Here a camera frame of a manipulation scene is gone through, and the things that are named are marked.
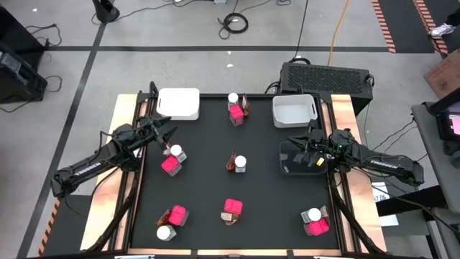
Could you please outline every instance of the black mat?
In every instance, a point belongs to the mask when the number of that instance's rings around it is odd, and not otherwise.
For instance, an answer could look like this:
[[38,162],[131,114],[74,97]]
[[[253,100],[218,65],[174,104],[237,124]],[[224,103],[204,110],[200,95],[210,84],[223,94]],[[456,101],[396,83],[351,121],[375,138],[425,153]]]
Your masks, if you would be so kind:
[[80,215],[67,208],[64,200],[61,201],[43,256],[68,255],[80,251],[91,206],[91,196],[69,195],[67,201],[69,206]]
[[[425,0],[425,5],[430,11],[436,26],[446,22],[447,16],[460,8],[457,0]],[[460,48],[460,28],[457,28],[449,35],[444,35],[443,40],[449,53]]]
[[396,53],[434,53],[413,0],[379,0]]
[[[338,249],[334,226],[326,234],[309,237],[300,213],[311,207],[331,208],[326,176],[296,178],[280,172],[279,143],[305,129],[277,129],[272,101],[249,100],[251,117],[232,126],[226,99],[201,99],[200,117],[179,126],[171,141],[182,145],[188,158],[183,169],[169,177],[154,143],[147,164],[132,247],[160,249]],[[247,172],[227,173],[231,151],[247,158]],[[243,202],[241,219],[227,226],[220,218],[227,198]],[[184,227],[169,242],[156,236],[155,222],[179,204],[190,211]]]

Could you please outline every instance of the white bottle cap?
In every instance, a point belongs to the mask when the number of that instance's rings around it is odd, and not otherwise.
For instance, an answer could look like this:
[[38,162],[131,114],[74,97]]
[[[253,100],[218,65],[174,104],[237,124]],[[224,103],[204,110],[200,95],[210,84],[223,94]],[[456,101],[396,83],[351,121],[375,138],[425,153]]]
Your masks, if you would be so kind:
[[321,212],[317,208],[312,208],[308,210],[308,218],[313,221],[318,221],[321,219]]
[[179,145],[173,145],[171,147],[171,155],[178,156],[182,153],[182,148]]
[[236,103],[236,102],[238,102],[238,94],[235,94],[235,93],[229,94],[229,101],[230,101],[231,103]]
[[161,226],[157,230],[157,237],[161,240],[166,240],[171,235],[171,230],[167,226]]
[[242,155],[239,155],[235,158],[235,165],[237,167],[244,167],[246,166],[246,158]]

